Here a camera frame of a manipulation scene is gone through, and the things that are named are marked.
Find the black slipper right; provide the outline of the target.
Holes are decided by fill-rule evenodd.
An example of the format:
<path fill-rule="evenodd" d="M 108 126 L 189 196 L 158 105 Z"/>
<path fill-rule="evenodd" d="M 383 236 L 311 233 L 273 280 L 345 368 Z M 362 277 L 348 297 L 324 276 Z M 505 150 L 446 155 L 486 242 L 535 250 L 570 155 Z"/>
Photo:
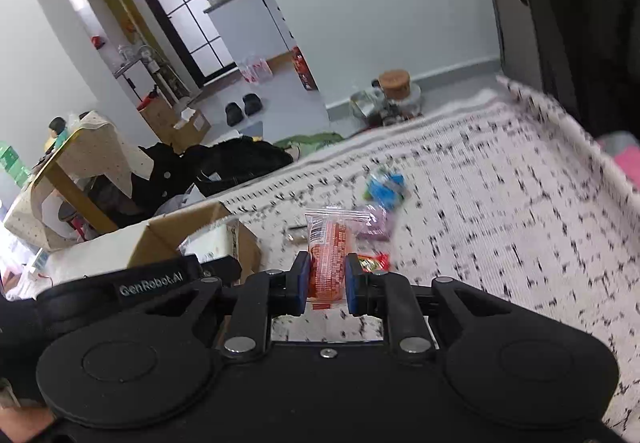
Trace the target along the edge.
<path fill-rule="evenodd" d="M 264 108 L 262 100 L 256 93 L 246 93 L 245 96 L 242 97 L 242 100 L 246 116 L 253 116 Z"/>

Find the red candy packet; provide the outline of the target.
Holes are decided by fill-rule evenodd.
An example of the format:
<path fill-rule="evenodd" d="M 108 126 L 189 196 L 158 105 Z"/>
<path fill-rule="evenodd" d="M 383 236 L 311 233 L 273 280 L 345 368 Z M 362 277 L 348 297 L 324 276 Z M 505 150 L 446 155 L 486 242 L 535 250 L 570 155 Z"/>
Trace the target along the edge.
<path fill-rule="evenodd" d="M 390 270 L 390 255 L 380 252 L 375 255 L 365 255 L 360 253 L 358 261 L 363 272 L 366 273 L 386 273 Z"/>

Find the glass jar with foil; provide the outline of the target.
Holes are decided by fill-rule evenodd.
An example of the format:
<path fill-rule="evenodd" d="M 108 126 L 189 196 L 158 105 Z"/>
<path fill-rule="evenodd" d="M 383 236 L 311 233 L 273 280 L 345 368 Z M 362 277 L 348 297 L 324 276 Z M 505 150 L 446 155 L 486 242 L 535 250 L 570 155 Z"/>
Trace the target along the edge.
<path fill-rule="evenodd" d="M 380 88 L 367 88 L 352 94 L 349 106 L 352 114 L 363 122 L 372 125 L 381 119 L 386 97 Z"/>

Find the green floor mat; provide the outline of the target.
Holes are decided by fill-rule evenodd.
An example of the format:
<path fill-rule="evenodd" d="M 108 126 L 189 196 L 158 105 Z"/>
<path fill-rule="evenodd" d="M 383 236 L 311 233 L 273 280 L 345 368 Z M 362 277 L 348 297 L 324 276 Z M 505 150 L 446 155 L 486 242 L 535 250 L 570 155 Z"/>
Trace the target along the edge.
<path fill-rule="evenodd" d="M 290 154 L 294 160 L 298 160 L 314 154 L 322 150 L 322 148 L 343 141 L 344 138 L 341 134 L 336 132 L 320 132 L 311 134 L 310 136 L 299 134 L 299 136 L 288 137 L 274 142 L 273 145 L 277 146 L 277 148 L 282 148 L 282 150 Z"/>

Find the black bag on floor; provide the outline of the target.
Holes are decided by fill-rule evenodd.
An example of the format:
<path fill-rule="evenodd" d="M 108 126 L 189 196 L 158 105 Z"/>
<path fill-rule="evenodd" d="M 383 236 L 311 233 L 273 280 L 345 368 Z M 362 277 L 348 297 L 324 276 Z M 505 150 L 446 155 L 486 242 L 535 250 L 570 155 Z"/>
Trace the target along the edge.
<path fill-rule="evenodd" d="M 192 146 L 183 158 L 193 163 L 194 183 L 205 197 L 265 177 L 294 162 L 283 148 L 247 136 L 213 146 Z"/>

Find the brown cardboard box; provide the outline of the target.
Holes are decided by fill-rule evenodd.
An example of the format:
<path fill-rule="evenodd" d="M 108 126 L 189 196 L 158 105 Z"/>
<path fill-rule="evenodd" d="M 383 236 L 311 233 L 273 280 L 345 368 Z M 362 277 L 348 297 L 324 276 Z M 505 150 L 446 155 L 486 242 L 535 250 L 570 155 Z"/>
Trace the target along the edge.
<path fill-rule="evenodd" d="M 204 263 L 232 255 L 241 281 L 259 271 L 256 236 L 218 202 L 203 202 L 118 229 L 50 255 L 44 272 L 55 285 L 195 255 Z"/>

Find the wooden side table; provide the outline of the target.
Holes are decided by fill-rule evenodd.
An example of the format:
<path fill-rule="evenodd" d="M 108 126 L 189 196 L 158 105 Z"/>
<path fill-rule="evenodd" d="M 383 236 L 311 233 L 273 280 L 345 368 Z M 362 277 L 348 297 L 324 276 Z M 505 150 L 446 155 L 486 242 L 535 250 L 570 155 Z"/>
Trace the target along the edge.
<path fill-rule="evenodd" d="M 56 233 L 43 220 L 42 204 L 58 193 L 100 233 L 111 233 L 118 226 L 93 203 L 78 185 L 84 179 L 104 176 L 122 194 L 132 195 L 132 176 L 151 177 L 153 159 L 128 142 L 114 124 L 96 112 L 88 113 L 66 141 L 32 176 L 10 207 L 4 227 L 37 248 L 55 251 L 74 242 Z"/>

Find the black slipper left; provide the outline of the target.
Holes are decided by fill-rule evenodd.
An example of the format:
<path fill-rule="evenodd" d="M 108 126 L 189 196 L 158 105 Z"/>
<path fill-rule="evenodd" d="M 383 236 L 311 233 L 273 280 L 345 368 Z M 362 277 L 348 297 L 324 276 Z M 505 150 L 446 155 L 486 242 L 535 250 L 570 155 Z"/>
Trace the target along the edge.
<path fill-rule="evenodd" d="M 231 102 L 224 107 L 226 113 L 226 122 L 229 127 L 235 127 L 239 125 L 244 119 L 242 108 L 235 102 Z"/>

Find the white black patterned bed blanket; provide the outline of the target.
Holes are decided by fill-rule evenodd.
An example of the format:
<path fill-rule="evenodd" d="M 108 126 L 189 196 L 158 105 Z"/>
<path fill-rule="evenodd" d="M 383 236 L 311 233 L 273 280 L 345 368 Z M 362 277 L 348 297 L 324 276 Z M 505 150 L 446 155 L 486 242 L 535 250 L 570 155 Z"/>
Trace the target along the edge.
<path fill-rule="evenodd" d="M 363 200 L 401 174 L 390 262 L 416 285 L 439 275 L 596 336 L 620 380 L 605 422 L 639 437 L 639 191 L 548 96 L 498 77 L 469 99 L 325 148 L 221 194 L 258 238 L 264 269 L 295 255 L 284 230 Z"/>

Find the wooden lid jar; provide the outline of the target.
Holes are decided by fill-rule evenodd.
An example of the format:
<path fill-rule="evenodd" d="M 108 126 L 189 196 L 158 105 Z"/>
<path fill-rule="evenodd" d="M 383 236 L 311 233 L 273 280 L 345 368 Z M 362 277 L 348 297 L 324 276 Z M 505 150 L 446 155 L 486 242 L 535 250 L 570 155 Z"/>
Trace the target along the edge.
<path fill-rule="evenodd" d="M 409 105 L 420 100 L 421 89 L 411 81 L 407 70 L 387 70 L 378 75 L 378 84 L 393 103 Z"/>

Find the orange snack packet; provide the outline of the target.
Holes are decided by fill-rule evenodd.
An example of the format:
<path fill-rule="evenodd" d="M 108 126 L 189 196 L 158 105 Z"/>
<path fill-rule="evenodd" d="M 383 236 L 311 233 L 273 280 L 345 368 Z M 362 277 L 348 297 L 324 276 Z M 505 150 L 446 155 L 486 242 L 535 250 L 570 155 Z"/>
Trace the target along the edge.
<path fill-rule="evenodd" d="M 364 210 L 337 207 L 305 212 L 311 258 L 308 302 L 314 310 L 332 309 L 345 300 L 345 258 L 356 251 L 357 235 L 367 226 Z"/>

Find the black slipper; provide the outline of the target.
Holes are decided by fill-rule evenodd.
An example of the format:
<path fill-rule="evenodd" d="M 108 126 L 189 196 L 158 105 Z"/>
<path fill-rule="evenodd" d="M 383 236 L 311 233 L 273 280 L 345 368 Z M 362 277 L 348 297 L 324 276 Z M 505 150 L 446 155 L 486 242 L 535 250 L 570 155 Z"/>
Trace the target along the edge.
<path fill-rule="evenodd" d="M 242 100 L 246 116 L 253 116 L 264 108 L 262 100 L 256 93 L 246 93 L 245 96 L 242 97 Z"/>
<path fill-rule="evenodd" d="M 235 102 L 231 102 L 224 107 L 226 113 L 226 122 L 229 127 L 235 127 L 239 125 L 244 119 L 242 108 Z"/>

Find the blue green small packet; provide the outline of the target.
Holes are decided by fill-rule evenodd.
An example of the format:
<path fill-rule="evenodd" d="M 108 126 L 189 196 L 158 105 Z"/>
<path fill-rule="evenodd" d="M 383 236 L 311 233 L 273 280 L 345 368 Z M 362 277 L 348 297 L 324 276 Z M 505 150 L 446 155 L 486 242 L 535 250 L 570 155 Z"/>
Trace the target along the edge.
<path fill-rule="evenodd" d="M 405 200 L 405 178 L 399 172 L 378 169 L 367 177 L 363 199 L 387 211 L 395 210 Z"/>

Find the purple round snack packet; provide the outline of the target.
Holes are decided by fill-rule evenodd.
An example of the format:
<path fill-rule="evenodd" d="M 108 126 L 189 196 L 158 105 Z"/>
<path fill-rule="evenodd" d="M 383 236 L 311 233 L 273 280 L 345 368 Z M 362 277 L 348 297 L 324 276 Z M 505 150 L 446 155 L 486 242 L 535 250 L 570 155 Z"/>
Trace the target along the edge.
<path fill-rule="evenodd" d="M 357 237 L 368 241 L 389 241 L 394 230 L 394 214 L 380 205 L 362 205 L 355 209 Z"/>

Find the small silver brown bar packet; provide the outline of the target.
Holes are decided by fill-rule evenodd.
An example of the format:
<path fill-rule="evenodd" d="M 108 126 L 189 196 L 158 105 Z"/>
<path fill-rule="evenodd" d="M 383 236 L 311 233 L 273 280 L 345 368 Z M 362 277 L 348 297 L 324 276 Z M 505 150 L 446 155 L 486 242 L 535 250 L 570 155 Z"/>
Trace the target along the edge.
<path fill-rule="evenodd" d="M 308 225 L 299 224 L 287 226 L 284 231 L 284 240 L 291 245 L 301 245 L 308 241 Z"/>

